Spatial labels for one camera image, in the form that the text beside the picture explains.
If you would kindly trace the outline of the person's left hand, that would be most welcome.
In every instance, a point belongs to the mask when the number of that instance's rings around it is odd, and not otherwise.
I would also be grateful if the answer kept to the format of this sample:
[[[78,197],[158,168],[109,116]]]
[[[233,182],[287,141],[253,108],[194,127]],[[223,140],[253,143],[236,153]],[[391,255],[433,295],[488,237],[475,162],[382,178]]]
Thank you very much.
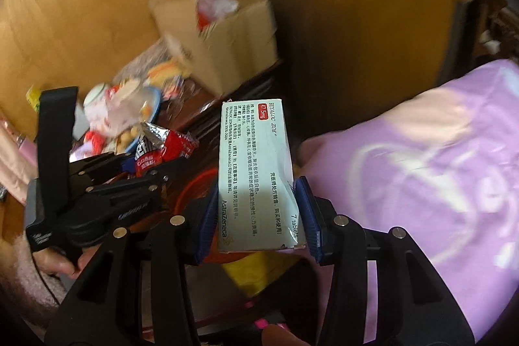
[[[76,263],[72,263],[53,248],[34,252],[32,258],[35,260],[38,269],[47,275],[65,275],[68,278],[77,279],[98,249],[99,246],[85,248]]]

